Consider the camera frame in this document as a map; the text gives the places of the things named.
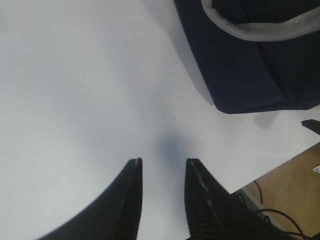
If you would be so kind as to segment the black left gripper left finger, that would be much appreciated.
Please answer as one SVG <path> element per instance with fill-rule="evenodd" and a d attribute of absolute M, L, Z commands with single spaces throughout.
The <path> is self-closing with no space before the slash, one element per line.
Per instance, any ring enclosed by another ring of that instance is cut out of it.
<path fill-rule="evenodd" d="M 135 240 L 143 200 L 143 162 L 130 159 L 102 194 L 43 240 Z"/>

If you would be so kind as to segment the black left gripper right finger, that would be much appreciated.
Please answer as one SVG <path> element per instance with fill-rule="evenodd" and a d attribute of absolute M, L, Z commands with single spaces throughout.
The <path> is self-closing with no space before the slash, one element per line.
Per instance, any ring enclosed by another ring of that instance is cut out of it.
<path fill-rule="evenodd" d="M 249 211 L 197 158 L 186 161 L 184 205 L 192 240 L 293 239 Z"/>

